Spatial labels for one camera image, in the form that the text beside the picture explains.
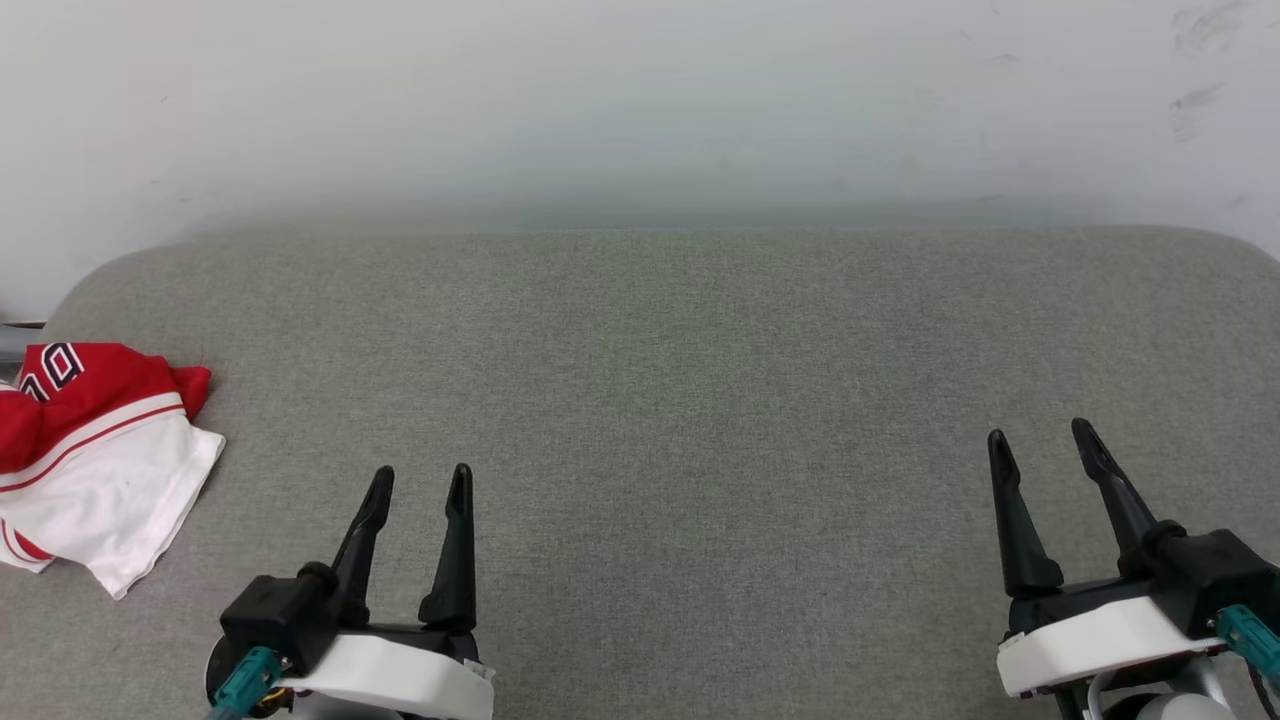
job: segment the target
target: gray fabric surface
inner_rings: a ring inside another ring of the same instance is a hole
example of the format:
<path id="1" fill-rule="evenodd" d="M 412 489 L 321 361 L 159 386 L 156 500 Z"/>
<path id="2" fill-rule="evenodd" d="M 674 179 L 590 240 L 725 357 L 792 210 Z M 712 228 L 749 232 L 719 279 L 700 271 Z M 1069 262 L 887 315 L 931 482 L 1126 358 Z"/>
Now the gray fabric surface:
<path id="1" fill-rule="evenodd" d="M 1280 266 L 1199 232 L 178 246 L 95 273 L 45 337 L 207 365 L 228 446 L 123 601 L 0 569 L 5 719 L 200 717 L 220 610 L 332 557 L 384 462 L 383 620 L 413 618 L 475 469 L 504 720 L 1053 716 L 995 667 L 997 425 L 1070 580 L 1116 555 L 1074 415 L 1157 516 L 1280 559 Z"/>

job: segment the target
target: red and white jersey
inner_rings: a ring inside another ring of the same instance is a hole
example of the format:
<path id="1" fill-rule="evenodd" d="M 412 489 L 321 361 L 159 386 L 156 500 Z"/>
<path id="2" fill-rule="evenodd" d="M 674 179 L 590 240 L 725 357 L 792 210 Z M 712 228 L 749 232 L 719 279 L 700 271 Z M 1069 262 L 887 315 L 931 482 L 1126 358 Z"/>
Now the red and white jersey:
<path id="1" fill-rule="evenodd" d="M 124 597 L 221 452 L 189 423 L 209 379 L 116 343 L 28 347 L 18 387 L 0 383 L 0 562 L 73 560 Z"/>

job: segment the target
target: white fabric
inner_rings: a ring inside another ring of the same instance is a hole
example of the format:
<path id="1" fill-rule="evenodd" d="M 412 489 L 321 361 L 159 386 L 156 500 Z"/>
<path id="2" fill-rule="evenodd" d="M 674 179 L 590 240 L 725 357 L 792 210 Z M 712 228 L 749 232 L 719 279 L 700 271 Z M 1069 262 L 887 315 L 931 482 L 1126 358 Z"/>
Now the white fabric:
<path id="1" fill-rule="evenodd" d="M 163 409 L 175 398 L 159 396 L 131 407 Z M 120 418 L 111 415 L 91 425 L 96 432 L 118 425 Z M 60 462 L 54 457 L 56 465 L 37 482 L 0 493 L 0 516 L 41 550 L 86 565 L 119 600 L 169 547 L 224 442 L 219 434 L 192 427 L 179 402 L 175 410 L 73 448 Z M 50 455 L 65 450 L 59 443 Z M 47 565 L 35 566 L 29 559 L 12 564 L 35 571 Z"/>
<path id="2" fill-rule="evenodd" d="M 0 380 L 0 392 L 18 392 L 18 388 Z M 18 542 L 18 536 L 13 530 L 13 525 L 6 523 L 4 518 L 0 518 L 0 564 L 13 565 L 14 568 L 22 568 L 24 570 L 31 570 L 32 573 L 40 573 L 47 568 L 50 562 L 52 562 L 52 560 L 37 560 L 23 552 L 22 544 Z"/>
<path id="3" fill-rule="evenodd" d="M 99 442 L 128 432 L 134 424 L 146 421 L 147 419 L 155 416 L 154 414 L 163 413 L 165 410 L 168 410 L 168 414 L 170 415 L 174 413 L 182 415 L 183 421 L 187 419 L 182 410 L 182 397 L 177 392 L 166 392 L 155 397 L 138 400 L 137 402 L 131 402 L 123 407 L 93 418 L 88 423 L 76 428 L 76 430 L 67 433 L 67 437 L 60 439 L 51 451 L 45 454 L 44 457 L 36 460 L 17 473 L 0 474 L 0 491 L 14 486 L 23 486 L 33 480 L 40 480 L 42 475 L 52 470 L 54 465 L 69 459 L 70 456 L 84 452 L 84 450 L 90 446 L 97 447 Z M 3 506 L 3 497 L 4 493 L 0 493 L 0 506 Z"/>

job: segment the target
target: red stripe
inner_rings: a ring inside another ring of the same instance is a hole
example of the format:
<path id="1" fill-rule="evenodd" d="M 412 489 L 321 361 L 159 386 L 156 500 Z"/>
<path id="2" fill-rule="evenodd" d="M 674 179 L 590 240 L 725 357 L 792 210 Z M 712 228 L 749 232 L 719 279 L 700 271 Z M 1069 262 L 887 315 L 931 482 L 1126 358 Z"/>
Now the red stripe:
<path id="1" fill-rule="evenodd" d="M 15 489 L 22 489 L 22 488 L 24 488 L 24 487 L 27 487 L 27 486 L 29 486 L 29 484 L 40 480 L 41 478 L 44 478 L 49 473 L 51 473 L 54 469 L 58 468 L 58 465 L 63 460 L 67 459 L 68 455 L 70 455 L 72 452 L 76 452 L 77 450 L 84 447 L 86 445 L 96 441 L 97 438 L 100 438 L 100 437 L 102 437 L 105 434 L 109 434 L 109 433 L 114 433 L 115 430 L 118 430 L 118 429 L 120 429 L 120 428 L 123 428 L 125 425 L 132 425 L 133 423 L 137 423 L 138 420 L 145 420 L 145 419 L 147 419 L 147 418 L 150 418 L 152 415 L 159 415 L 161 413 L 169 413 L 170 410 L 182 410 L 182 405 L 170 405 L 168 407 L 161 407 L 159 410 L 152 410 L 150 413 L 143 413 L 143 414 L 138 415 L 137 418 L 129 418 L 128 420 L 124 420 L 122 423 L 116 423 L 116 424 L 111 425 L 110 428 L 108 428 L 108 429 L 97 433 L 96 436 L 84 438 L 84 439 L 77 442 L 76 445 L 68 447 L 65 451 L 63 451 L 61 455 L 58 456 L 58 460 L 54 460 L 54 462 L 49 468 L 45 468 L 45 470 L 42 473 L 40 473 L 38 475 L 36 475 L 35 478 L 31 478 L 29 480 L 27 480 L 24 483 L 18 483 L 18 484 L 14 484 L 14 486 L 0 487 L 0 492 L 13 492 Z"/>
<path id="2" fill-rule="evenodd" d="M 0 537 L 4 538 L 4 546 L 9 550 L 9 555 L 17 557 L 18 560 L 22 560 L 23 562 L 32 562 L 31 560 L 27 560 L 22 555 L 18 555 L 18 551 L 14 550 L 13 544 L 9 543 L 9 532 L 5 528 L 4 520 L 0 520 Z"/>
<path id="3" fill-rule="evenodd" d="M 54 556 L 36 547 L 36 543 L 22 537 L 18 530 L 13 532 L 13 539 L 18 541 L 18 547 L 20 547 L 27 555 L 36 559 L 37 562 L 44 562 L 45 560 L 52 560 Z"/>

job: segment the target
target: white wall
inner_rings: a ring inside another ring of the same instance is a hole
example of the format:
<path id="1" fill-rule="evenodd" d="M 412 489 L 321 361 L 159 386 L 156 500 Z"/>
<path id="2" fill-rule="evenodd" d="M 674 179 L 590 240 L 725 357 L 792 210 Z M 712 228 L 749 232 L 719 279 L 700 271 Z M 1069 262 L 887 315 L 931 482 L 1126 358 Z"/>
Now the white wall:
<path id="1" fill-rule="evenodd" d="M 0 60 L 0 319 L 283 228 L 1140 222 L 1280 255 L 1275 0 L 40 0 Z"/>

